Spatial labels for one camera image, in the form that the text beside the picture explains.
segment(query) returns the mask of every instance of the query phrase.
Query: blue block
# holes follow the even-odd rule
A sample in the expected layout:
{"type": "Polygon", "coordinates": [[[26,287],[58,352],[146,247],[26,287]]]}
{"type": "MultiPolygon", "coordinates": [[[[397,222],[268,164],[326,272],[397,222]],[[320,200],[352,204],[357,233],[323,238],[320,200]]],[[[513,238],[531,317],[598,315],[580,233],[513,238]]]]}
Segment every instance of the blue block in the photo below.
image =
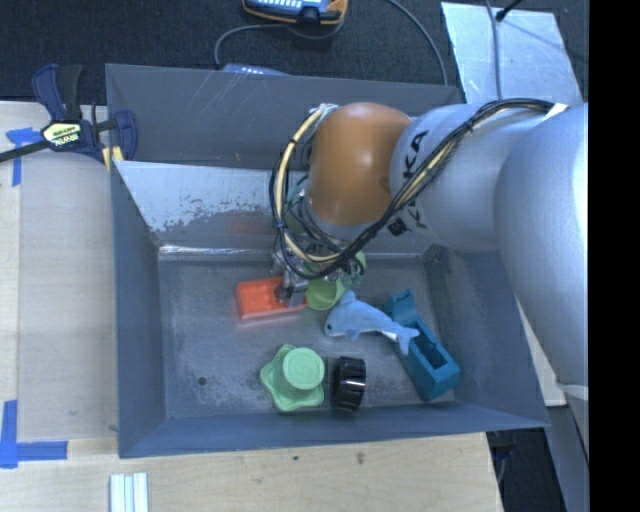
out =
{"type": "Polygon", "coordinates": [[[400,325],[420,331],[409,343],[408,355],[394,345],[420,398],[429,402],[453,389],[460,380],[460,368],[418,314],[411,290],[392,296],[385,312],[400,325]]]}

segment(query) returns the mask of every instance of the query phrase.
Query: blue tape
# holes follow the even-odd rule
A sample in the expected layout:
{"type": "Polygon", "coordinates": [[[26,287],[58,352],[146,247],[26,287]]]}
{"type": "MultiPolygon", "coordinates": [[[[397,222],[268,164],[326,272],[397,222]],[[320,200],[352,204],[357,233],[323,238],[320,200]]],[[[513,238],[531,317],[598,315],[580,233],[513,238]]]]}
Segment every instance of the blue tape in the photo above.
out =
{"type": "MultiPolygon", "coordinates": [[[[34,142],[40,142],[42,140],[42,134],[31,128],[19,128],[17,130],[9,130],[7,137],[13,142],[16,148],[19,148],[23,144],[32,144],[34,142]]],[[[22,159],[16,158],[13,160],[13,179],[11,185],[16,187],[20,185],[22,181],[22,159]]]]}
{"type": "Polygon", "coordinates": [[[0,468],[15,469],[22,461],[65,460],[67,441],[38,443],[17,442],[18,401],[4,403],[2,433],[0,434],[0,468]]]}

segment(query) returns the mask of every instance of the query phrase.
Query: yellow label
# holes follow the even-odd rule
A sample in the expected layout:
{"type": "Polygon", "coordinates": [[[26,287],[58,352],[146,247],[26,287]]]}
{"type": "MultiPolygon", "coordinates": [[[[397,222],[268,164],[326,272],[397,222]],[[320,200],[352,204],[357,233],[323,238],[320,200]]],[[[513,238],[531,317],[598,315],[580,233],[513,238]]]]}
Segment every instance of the yellow label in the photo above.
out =
{"type": "Polygon", "coordinates": [[[52,124],[42,132],[42,136],[49,142],[53,142],[56,139],[68,137],[67,142],[71,140],[77,140],[78,136],[74,134],[81,130],[79,124],[66,124],[56,123],[52,124]]]}

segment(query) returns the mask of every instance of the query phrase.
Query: black ring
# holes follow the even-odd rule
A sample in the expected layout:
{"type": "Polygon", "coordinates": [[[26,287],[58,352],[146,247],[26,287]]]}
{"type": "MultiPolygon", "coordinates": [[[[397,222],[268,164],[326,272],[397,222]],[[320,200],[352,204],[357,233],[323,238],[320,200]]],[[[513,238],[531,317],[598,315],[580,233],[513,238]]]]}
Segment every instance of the black ring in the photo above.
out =
{"type": "Polygon", "coordinates": [[[362,359],[341,356],[333,372],[333,406],[355,411],[362,403],[367,380],[367,367],[362,359]]]}

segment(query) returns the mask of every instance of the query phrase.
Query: clamp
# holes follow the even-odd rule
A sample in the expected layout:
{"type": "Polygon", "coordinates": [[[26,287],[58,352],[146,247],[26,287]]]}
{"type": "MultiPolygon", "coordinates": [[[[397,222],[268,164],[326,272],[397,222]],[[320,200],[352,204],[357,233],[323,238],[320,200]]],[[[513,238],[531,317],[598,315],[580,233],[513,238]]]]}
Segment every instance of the clamp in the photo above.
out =
{"type": "Polygon", "coordinates": [[[49,112],[51,122],[41,130],[43,140],[0,153],[0,162],[51,149],[79,153],[108,165],[108,149],[100,142],[100,133],[114,129],[120,136],[117,148],[122,158],[133,158],[138,144],[133,112],[119,110],[112,119],[98,123],[94,107],[93,122],[82,119],[82,111],[76,101],[81,72],[82,66],[60,67],[57,64],[36,72],[32,79],[33,91],[38,102],[49,112]]]}

